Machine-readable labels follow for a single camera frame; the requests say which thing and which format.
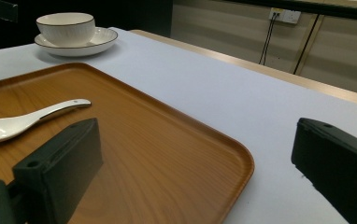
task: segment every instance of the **white tablecloth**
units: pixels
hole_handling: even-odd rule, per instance
[[[35,44],[0,49],[0,79],[60,63],[88,63],[250,150],[254,175],[225,223],[346,223],[302,177],[291,153],[300,118],[324,121],[357,137],[357,104],[111,29],[119,33],[116,44],[89,57],[52,56]]]

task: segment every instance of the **dark background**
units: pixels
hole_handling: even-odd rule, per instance
[[[84,12],[97,27],[140,29],[170,36],[173,0],[6,0],[18,4],[18,21],[0,19],[0,49],[34,43],[36,19],[57,12]]]

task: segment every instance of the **power cord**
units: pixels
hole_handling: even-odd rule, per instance
[[[279,15],[280,13],[276,13],[276,12],[274,12],[274,14],[272,15],[271,22],[269,22],[268,34],[266,35],[266,40],[264,43],[263,53],[261,54],[261,58],[258,64],[261,64],[264,58],[263,65],[265,65],[266,53],[268,52],[269,41],[271,40],[271,36],[272,36],[272,30],[274,29],[275,21]]]

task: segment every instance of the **wooden tray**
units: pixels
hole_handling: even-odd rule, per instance
[[[0,118],[75,98],[93,105],[0,143],[8,183],[11,167],[63,128],[98,118],[105,163],[70,223],[220,223],[253,173],[237,141],[84,63],[1,80]]]

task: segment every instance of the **white saucer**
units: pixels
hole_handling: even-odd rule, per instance
[[[74,48],[56,46],[45,39],[43,35],[37,35],[35,42],[38,44],[38,46],[50,54],[66,57],[79,57],[93,55],[109,49],[114,45],[117,38],[117,32],[106,28],[96,27],[94,36],[91,41],[84,44],[83,46]]]

